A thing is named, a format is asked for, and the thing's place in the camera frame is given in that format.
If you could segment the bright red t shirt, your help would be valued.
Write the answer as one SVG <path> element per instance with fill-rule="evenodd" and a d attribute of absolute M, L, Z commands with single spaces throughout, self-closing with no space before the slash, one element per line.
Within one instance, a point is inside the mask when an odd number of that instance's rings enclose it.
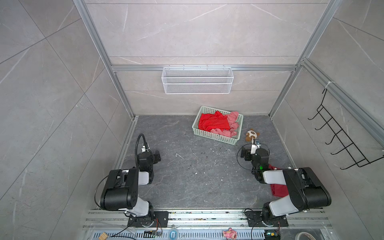
<path fill-rule="evenodd" d="M 206 132 L 211 132 L 212 129 L 216 128 L 228 130 L 229 124 L 226 117 L 221 112 L 216 111 L 214 114 L 201 114 L 198 128 Z"/>

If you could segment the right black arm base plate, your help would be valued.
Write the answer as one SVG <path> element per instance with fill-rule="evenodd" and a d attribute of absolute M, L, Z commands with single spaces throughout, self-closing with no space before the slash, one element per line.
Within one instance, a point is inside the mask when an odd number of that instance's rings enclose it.
<path fill-rule="evenodd" d="M 248 221 L 249 227 L 288 227 L 289 223 L 286 216 L 275 217 L 263 213 L 263 211 L 254 211 L 245 209 L 244 214 Z"/>

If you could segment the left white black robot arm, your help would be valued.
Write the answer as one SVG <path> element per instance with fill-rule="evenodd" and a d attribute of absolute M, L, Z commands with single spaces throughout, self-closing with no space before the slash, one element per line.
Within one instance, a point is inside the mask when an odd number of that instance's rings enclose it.
<path fill-rule="evenodd" d="M 142 149 L 136 154 L 137 166 L 127 170 L 111 170 L 101 196 L 94 194 L 97 206 L 105 211 L 123 211 L 134 218 L 137 226 L 150 227 L 155 222 L 153 205 L 139 197 L 139 186 L 150 185 L 154 179 L 154 165 L 161 161 L 158 150 Z"/>

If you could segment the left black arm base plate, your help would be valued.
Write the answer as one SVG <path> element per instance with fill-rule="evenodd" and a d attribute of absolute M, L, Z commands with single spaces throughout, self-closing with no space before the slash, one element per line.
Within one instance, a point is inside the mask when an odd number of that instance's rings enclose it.
<path fill-rule="evenodd" d="M 144 217 L 135 217 L 131 214 L 125 215 L 129 218 L 128 225 L 137 228 L 165 228 L 169 221 L 169 212 L 167 211 L 149 212 L 149 214 Z"/>

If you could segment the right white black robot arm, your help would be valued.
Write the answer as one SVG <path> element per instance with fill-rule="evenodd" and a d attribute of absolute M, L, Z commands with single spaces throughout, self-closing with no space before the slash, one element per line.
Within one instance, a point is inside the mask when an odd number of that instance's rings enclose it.
<path fill-rule="evenodd" d="M 287 227 L 286 216 L 331 205 L 331 195 L 311 168 L 273 169 L 269 165 L 270 151 L 257 144 L 250 145 L 250 149 L 242 146 L 236 158 L 252 164 L 250 171 L 260 184 L 270 185 L 274 192 L 282 187 L 283 193 L 259 211 L 246 209 L 249 226 Z"/>

